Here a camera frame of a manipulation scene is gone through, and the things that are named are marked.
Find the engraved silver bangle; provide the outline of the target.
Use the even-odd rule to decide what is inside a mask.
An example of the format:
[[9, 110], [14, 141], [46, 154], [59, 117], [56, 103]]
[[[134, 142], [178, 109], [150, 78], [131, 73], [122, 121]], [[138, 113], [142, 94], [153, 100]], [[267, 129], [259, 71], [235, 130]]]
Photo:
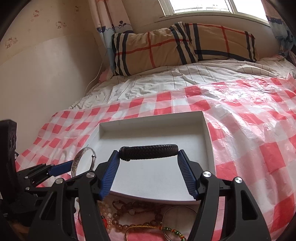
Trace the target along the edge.
[[169, 207], [162, 219], [162, 232], [165, 240], [187, 240], [196, 215], [197, 210], [194, 206]]

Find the white cardboard box tray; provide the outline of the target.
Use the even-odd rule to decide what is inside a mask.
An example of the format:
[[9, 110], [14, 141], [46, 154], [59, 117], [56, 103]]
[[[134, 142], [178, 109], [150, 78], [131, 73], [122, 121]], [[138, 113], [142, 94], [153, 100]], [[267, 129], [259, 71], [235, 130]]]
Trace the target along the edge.
[[[114, 120], [99, 124], [84, 147], [96, 153], [94, 166], [106, 162], [114, 150], [122, 147], [177, 145], [190, 161], [197, 162], [205, 171], [215, 174], [213, 147], [203, 111], [153, 115], [143, 118]], [[87, 151], [78, 165], [77, 173], [86, 172], [91, 164]], [[178, 166], [177, 155], [131, 155], [126, 161], [121, 156], [119, 168], [110, 193], [115, 196], [158, 203], [191, 204]]]

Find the red white checkered plastic sheet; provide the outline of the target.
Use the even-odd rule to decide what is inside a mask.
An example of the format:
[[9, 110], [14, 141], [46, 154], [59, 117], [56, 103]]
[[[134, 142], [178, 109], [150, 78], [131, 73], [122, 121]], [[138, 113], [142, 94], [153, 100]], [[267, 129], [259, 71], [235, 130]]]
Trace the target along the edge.
[[295, 213], [295, 78], [192, 85], [133, 100], [62, 110], [16, 160], [17, 170], [61, 164], [85, 146], [106, 161], [121, 146], [177, 144], [218, 178], [241, 177], [271, 238]]

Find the white striped bed sheet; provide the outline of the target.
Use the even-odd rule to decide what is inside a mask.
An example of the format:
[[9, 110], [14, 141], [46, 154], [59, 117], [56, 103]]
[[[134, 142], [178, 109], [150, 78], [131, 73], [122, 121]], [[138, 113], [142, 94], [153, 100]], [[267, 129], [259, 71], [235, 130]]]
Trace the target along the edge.
[[228, 59], [163, 66], [128, 77], [114, 76], [107, 70], [100, 76], [99, 83], [70, 109], [91, 108], [197, 84], [257, 77], [286, 78], [289, 74], [295, 77], [295, 66], [279, 55], [257, 62]]

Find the plaid beige pillow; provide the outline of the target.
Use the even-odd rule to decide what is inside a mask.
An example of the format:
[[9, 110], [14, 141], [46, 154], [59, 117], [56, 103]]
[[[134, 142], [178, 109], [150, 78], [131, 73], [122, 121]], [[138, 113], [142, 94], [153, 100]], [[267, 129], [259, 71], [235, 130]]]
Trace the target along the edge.
[[145, 33], [115, 33], [111, 38], [112, 72], [132, 76], [163, 66], [213, 59], [256, 62], [252, 33], [221, 25], [178, 22]]

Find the right patterned curtain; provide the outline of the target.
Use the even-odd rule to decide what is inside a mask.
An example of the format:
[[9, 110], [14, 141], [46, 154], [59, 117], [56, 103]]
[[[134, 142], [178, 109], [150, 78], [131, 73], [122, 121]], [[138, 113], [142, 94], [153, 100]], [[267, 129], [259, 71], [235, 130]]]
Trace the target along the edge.
[[261, 2], [273, 35], [280, 45], [279, 54], [286, 57], [295, 66], [295, 53], [292, 51], [293, 49], [295, 50], [294, 34], [269, 1]]

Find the patterned curtain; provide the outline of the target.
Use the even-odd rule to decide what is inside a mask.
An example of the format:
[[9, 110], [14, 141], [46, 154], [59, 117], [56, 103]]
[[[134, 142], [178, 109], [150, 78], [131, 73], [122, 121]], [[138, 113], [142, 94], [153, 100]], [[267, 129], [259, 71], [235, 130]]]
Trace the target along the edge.
[[261, 2], [273, 35], [280, 45], [279, 54], [286, 57], [295, 66], [295, 53], [292, 51], [293, 49], [295, 50], [294, 34], [269, 1]]
[[122, 1], [89, 1], [95, 28], [107, 51], [114, 75], [131, 76], [127, 56], [135, 36]]

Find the left patterned curtain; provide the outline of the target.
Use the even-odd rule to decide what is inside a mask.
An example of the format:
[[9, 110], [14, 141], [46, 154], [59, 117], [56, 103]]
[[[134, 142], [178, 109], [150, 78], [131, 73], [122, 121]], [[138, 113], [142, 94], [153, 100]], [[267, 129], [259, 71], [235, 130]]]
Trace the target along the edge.
[[89, 1], [95, 28], [107, 51], [114, 75], [131, 76], [127, 56], [135, 36], [122, 1]]

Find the window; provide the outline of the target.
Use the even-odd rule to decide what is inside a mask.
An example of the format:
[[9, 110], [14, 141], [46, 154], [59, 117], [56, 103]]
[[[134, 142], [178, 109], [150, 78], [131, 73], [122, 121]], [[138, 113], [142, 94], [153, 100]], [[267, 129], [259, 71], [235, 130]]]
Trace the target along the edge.
[[162, 20], [219, 23], [235, 20], [252, 21], [268, 25], [261, 1], [237, 0], [161, 0]]

